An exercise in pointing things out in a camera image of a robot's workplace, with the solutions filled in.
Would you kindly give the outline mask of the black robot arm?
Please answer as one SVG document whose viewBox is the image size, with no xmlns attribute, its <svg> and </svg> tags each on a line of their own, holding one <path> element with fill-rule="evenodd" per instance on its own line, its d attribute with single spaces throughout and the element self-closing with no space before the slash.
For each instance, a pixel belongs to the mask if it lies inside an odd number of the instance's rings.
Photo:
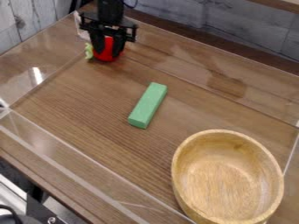
<svg viewBox="0 0 299 224">
<path fill-rule="evenodd" d="M 138 24 L 124 17 L 124 0 L 96 0 L 97 10 L 79 14 L 79 28 L 88 34 L 85 59 L 111 62 L 124 51 L 127 42 L 136 42 Z"/>
</svg>

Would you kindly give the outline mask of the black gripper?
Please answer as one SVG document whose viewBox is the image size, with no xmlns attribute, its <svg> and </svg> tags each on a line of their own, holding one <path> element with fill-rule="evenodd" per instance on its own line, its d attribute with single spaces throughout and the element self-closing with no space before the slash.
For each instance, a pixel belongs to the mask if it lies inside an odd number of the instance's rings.
<svg viewBox="0 0 299 224">
<path fill-rule="evenodd" d="M 115 34 L 116 31 L 121 31 L 124 34 L 119 33 L 113 36 L 113 45 L 112 45 L 112 57 L 117 57 L 119 54 L 123 52 L 125 47 L 125 42 L 135 42 L 136 41 L 136 29 L 138 24 L 123 17 L 117 23 L 107 23 L 101 22 L 97 19 L 96 12 L 81 12 L 79 14 L 80 22 L 79 28 L 89 33 L 91 44 L 96 53 L 101 53 L 105 48 L 105 36 L 111 36 Z"/>
</svg>

